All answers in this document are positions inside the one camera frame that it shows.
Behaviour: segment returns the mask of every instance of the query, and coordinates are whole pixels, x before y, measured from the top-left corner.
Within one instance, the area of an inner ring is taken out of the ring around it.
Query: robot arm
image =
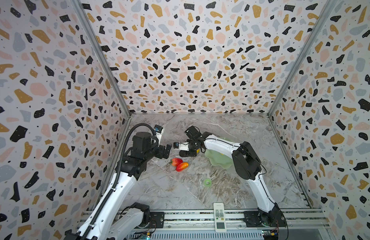
[[[255,195],[261,222],[271,226],[281,211],[271,197],[261,172],[261,161],[248,142],[236,143],[221,139],[210,132],[201,132],[191,126],[185,134],[184,143],[173,143],[173,148],[180,150],[181,157],[196,156],[198,150],[209,149],[232,158],[237,174],[245,179]]]
[[[152,133],[137,132],[133,137],[133,146],[125,152],[128,139],[138,126],[147,126]],[[130,130],[125,139],[116,172],[106,192],[78,232],[68,233],[64,240],[105,240],[113,237],[124,239],[135,227],[144,228],[149,225],[149,206],[139,203],[132,204],[125,215],[122,215],[114,224],[113,221],[126,195],[141,173],[146,170],[147,162],[153,157],[166,159],[169,157],[171,146],[167,145],[165,148],[160,145],[163,130],[161,126],[155,125],[153,129],[147,124],[135,125]]]

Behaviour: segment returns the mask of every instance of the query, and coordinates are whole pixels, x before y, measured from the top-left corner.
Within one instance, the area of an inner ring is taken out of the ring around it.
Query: white remote control
[[[224,204],[222,202],[215,202],[213,204],[213,210],[214,228],[216,232],[226,232]]]

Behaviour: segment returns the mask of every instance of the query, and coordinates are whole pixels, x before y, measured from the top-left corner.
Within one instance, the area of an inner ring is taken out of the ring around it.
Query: black mounting plate
[[[150,221],[152,222],[151,228],[153,229],[155,227],[154,221],[157,224],[157,228],[163,228],[163,221],[165,219],[165,213],[164,212],[150,212]]]
[[[245,211],[244,213],[244,222],[246,223],[246,227],[260,227],[263,226],[261,224],[261,220],[258,216],[258,211]],[[270,227],[277,227],[277,221],[279,222],[279,227],[286,227],[287,222],[283,218],[283,214],[280,213],[276,215],[276,221]]]

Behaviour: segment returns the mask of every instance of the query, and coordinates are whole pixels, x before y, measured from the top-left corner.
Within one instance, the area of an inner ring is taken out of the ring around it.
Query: grey marble surface
[[[185,142],[184,131],[196,126],[219,137],[236,142],[249,142],[267,169],[264,181],[280,208],[308,208],[303,195],[288,167],[268,119],[255,115],[133,115],[130,127],[137,123],[164,127],[161,144]],[[149,131],[139,127],[137,131]],[[225,209],[255,209],[256,199],[245,180],[234,166],[223,169],[212,166],[203,153],[196,157],[179,157],[179,150],[171,150],[168,159],[153,158],[147,170],[127,195],[121,209],[134,202],[148,204],[151,209],[213,209],[214,202],[223,202]],[[189,167],[177,172],[171,159],[181,158]],[[212,187],[203,186],[210,178]]]

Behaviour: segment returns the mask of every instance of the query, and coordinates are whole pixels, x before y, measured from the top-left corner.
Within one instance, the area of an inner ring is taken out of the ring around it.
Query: terrazzo wallpaper
[[[68,1],[0,1],[0,239],[62,239],[124,123]]]
[[[370,1],[336,3],[271,119],[336,237],[370,240]]]
[[[81,2],[132,113],[264,113],[326,0]]]

